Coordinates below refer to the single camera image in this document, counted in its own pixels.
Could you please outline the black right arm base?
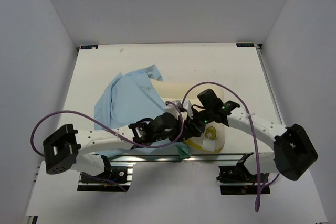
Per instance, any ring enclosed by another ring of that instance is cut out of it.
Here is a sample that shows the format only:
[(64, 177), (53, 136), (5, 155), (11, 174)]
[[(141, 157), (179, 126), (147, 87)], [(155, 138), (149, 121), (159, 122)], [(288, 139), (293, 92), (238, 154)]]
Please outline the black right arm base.
[(220, 184), (221, 195), (257, 195), (256, 172), (249, 172), (244, 166), (253, 153), (244, 154), (235, 165), (219, 166), (216, 177)]

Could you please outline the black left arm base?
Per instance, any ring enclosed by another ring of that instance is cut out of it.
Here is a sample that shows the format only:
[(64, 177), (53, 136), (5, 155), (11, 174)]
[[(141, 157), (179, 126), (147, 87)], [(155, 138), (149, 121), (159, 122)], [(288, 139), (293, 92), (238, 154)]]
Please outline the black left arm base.
[(126, 193), (131, 184), (132, 168), (129, 165), (111, 165), (104, 155), (101, 158), (103, 172), (96, 176), (80, 173), (77, 191)]

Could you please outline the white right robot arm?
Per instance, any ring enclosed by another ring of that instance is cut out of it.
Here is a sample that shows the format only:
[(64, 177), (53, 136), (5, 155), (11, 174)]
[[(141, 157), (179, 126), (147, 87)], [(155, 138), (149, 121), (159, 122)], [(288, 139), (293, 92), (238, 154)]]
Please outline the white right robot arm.
[(267, 158), (251, 154), (237, 163), (238, 177), (247, 182), (256, 175), (252, 161), (260, 163), (262, 173), (280, 173), (285, 178), (297, 181), (318, 159), (318, 154), (305, 129), (294, 124), (285, 126), (264, 120), (247, 113), (240, 104), (223, 102), (212, 89), (198, 94), (203, 109), (191, 109), (184, 122), (186, 137), (201, 136), (206, 125), (216, 122), (243, 131), (269, 146), (274, 154)]

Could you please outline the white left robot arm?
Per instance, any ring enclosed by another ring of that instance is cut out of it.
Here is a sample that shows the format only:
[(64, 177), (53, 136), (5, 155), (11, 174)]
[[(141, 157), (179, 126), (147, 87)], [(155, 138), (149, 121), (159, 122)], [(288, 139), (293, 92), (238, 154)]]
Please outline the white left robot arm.
[(65, 124), (43, 141), (46, 172), (56, 175), (76, 170), (104, 182), (110, 178), (111, 168), (108, 158), (98, 152), (157, 148), (155, 142), (177, 142), (182, 132), (182, 117), (167, 112), (117, 129), (76, 130), (72, 124)]

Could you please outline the blue sticker corner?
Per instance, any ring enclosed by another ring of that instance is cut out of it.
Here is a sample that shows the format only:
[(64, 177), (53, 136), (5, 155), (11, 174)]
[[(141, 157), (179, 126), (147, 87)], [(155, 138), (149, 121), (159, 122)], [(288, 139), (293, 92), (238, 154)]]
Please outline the blue sticker corner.
[(238, 42), (236, 43), (237, 47), (254, 47), (254, 43), (250, 43), (250, 42)]
[(95, 50), (98, 49), (98, 45), (81, 45), (81, 50)]

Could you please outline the cream quilted pillow yellow edge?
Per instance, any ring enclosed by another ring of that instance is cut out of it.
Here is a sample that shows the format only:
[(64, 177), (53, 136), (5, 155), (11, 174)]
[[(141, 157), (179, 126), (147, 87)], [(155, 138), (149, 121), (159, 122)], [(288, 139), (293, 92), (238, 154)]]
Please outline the cream quilted pillow yellow edge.
[[(193, 86), (191, 83), (173, 83), (151, 81), (163, 101), (182, 100), (186, 92)], [(204, 84), (194, 88), (187, 96), (186, 103), (201, 105), (197, 95), (206, 89), (212, 89), (217, 97), (224, 100), (224, 90), (218, 86)], [(206, 124), (205, 132), (200, 137), (192, 137), (183, 141), (184, 145), (199, 151), (219, 153), (225, 145), (225, 126), (216, 122)]]

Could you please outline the blue sticker left corner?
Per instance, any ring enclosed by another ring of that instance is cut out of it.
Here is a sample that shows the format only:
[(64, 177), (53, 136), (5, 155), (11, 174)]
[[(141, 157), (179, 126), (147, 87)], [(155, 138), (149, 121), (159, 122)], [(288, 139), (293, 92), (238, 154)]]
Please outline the blue sticker left corner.
[(81, 50), (95, 50), (98, 49), (98, 45), (81, 45)]

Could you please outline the blue sticker right corner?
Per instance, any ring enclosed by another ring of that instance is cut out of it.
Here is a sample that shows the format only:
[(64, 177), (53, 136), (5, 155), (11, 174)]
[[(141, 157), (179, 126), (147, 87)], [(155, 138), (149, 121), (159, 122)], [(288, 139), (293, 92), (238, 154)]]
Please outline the blue sticker right corner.
[(250, 42), (238, 42), (236, 43), (237, 47), (254, 47), (254, 43), (250, 43)]

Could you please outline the light blue pillowcase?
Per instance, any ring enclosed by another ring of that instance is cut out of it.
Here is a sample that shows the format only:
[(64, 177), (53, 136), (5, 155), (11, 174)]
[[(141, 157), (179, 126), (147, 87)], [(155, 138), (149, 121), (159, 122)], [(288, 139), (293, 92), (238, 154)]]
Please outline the light blue pillowcase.
[(116, 129), (162, 115), (165, 103), (151, 80), (163, 81), (156, 65), (118, 74), (96, 103), (94, 119)]

